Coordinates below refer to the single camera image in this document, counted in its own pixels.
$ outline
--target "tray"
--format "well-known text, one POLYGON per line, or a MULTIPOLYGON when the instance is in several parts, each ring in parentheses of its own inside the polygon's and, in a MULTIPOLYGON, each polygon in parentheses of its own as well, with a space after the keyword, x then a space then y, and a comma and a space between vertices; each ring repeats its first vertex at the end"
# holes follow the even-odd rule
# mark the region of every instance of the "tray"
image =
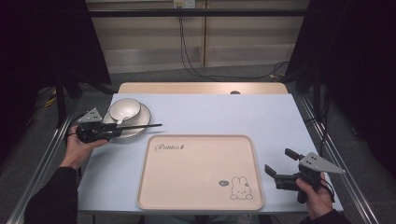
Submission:
POLYGON ((154 135, 137 204, 146 210, 258 210, 262 187, 244 135, 154 135))

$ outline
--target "cable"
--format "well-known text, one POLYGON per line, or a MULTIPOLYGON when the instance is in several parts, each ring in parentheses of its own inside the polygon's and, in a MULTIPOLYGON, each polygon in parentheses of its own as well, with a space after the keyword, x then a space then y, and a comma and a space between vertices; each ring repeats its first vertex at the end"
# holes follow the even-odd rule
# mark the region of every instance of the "cable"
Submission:
POLYGON ((318 122, 318 119, 305 119, 304 123, 305 123, 305 127, 308 128, 309 126, 311 126, 312 124, 314 124, 315 122, 318 122))
POLYGON ((321 180, 324 181, 327 184, 327 186, 329 186, 329 187, 327 187, 324 184, 320 183, 320 186, 323 187, 324 189, 326 189, 329 192, 330 197, 332 198, 332 202, 334 203, 335 202, 335 200, 334 200, 334 195, 335 195, 334 194, 334 188, 332 187, 332 185, 327 180, 325 180, 325 179, 321 179, 321 180))
POLYGON ((69 123, 69 125, 67 125, 67 131, 66 131, 66 134, 64 135, 64 144, 67 146, 67 138, 70 136, 70 135, 73 135, 73 134, 75 134, 75 133, 69 133, 69 131, 70 131, 70 128, 72 127, 72 125, 74 124, 74 122, 76 122, 76 120, 78 120, 79 118, 82 118, 83 116, 85 115, 85 113, 84 114, 79 114, 79 115, 77 115, 75 118, 73 118, 72 119, 72 121, 69 123))
POLYGON ((259 79, 259 78, 263 78, 263 77, 269 77, 269 76, 271 76, 272 74, 275 74, 277 70, 279 70, 284 64, 286 64, 286 63, 289 62, 289 61, 285 61, 285 62, 276 63, 276 64, 274 64, 273 71, 271 71, 270 73, 267 73, 267 74, 265 74, 265 75, 263 75, 263 76, 258 76, 258 77, 237 77, 237 76, 217 76, 217 75, 203 76, 202 74, 200 74, 199 72, 197 72, 197 71, 194 69, 194 67, 192 66, 192 64, 191 64, 190 57, 189 57, 189 53, 187 52, 186 39, 185 39, 185 37, 184 37, 184 24, 183 24, 183 18, 182 18, 182 17, 179 17, 179 18, 178 18, 178 23, 179 23, 179 31, 180 31, 180 56, 181 56, 181 61, 182 61, 182 63, 183 63, 184 69, 186 69, 186 71, 187 71, 190 75, 193 75, 193 76, 195 76, 195 77, 204 77, 204 78, 208 78, 208 79, 210 79, 210 80, 216 81, 216 82, 219 82, 219 80, 214 79, 214 77, 242 78, 242 79, 259 79), (184 50, 184 52, 185 52, 185 54, 186 54, 187 62, 188 62, 190 68, 192 69, 192 71, 193 71, 194 73, 191 72, 191 71, 187 68, 187 66, 186 66, 186 62, 184 61, 184 56, 183 56, 183 55, 184 55, 183 50, 184 50))
POLYGON ((272 217, 273 219, 275 219, 277 223, 282 224, 276 216, 271 215, 271 217, 272 217))
POLYGON ((193 75, 193 76, 195 76, 195 77, 205 77, 205 78, 208 78, 208 79, 210 79, 210 80, 219 82, 218 80, 216 80, 216 79, 214 79, 214 78, 212 78, 212 77, 202 76, 201 74, 199 74, 199 73, 193 68, 193 66, 192 66, 192 64, 191 64, 191 62, 190 62, 189 53, 187 52, 186 40, 185 40, 185 38, 184 38, 184 25, 183 25, 183 19, 182 19, 182 17, 179 17, 179 18, 178 18, 178 23, 179 23, 179 27, 180 27, 180 55, 181 55, 181 61, 183 62, 183 66, 184 66, 184 68, 186 69, 186 71, 187 71, 189 74, 191 74, 191 75, 193 75), (186 57, 187 57, 187 61, 189 62, 190 68, 192 69, 192 71, 195 72, 195 74, 192 73, 192 72, 186 67, 186 64, 185 64, 185 62, 184 62, 184 56, 183 56, 183 47, 184 47, 184 51, 186 52, 186 57))
POLYGON ((330 110, 330 96, 329 96, 329 89, 326 88, 326 93, 324 95, 324 102, 323 102, 323 107, 320 111, 321 116, 323 117, 323 135, 322 135, 322 139, 320 142, 320 147, 319 147, 319 156, 323 157, 323 147, 324 147, 324 143, 327 139, 327 121, 328 121, 328 114, 329 114, 329 110, 330 110))

